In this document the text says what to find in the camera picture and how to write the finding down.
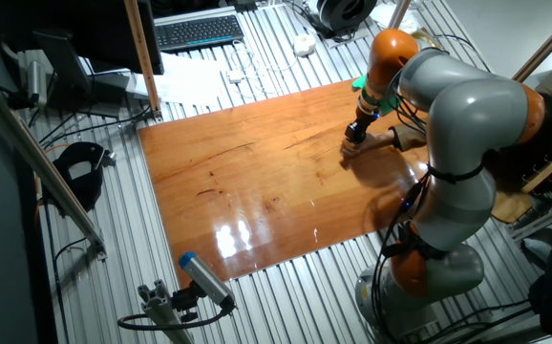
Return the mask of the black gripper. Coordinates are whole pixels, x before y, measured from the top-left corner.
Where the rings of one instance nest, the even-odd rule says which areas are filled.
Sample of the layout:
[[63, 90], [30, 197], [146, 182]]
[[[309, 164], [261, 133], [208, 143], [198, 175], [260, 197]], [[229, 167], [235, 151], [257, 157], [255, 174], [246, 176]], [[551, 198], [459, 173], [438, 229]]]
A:
[[366, 139], [368, 127], [377, 120], [378, 115], [356, 115], [353, 123], [350, 123], [345, 131], [347, 141], [361, 144]]

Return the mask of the bare helper hand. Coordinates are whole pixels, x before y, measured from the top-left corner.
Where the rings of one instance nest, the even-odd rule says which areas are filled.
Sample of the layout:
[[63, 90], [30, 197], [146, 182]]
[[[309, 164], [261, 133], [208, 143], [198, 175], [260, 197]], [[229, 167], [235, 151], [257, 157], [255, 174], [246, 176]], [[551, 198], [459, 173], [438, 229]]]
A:
[[361, 144], [351, 143], [347, 139], [343, 139], [340, 152], [344, 158], [351, 159], [364, 152], [392, 145], [393, 142], [394, 132], [392, 130], [387, 130], [384, 133], [369, 132]]

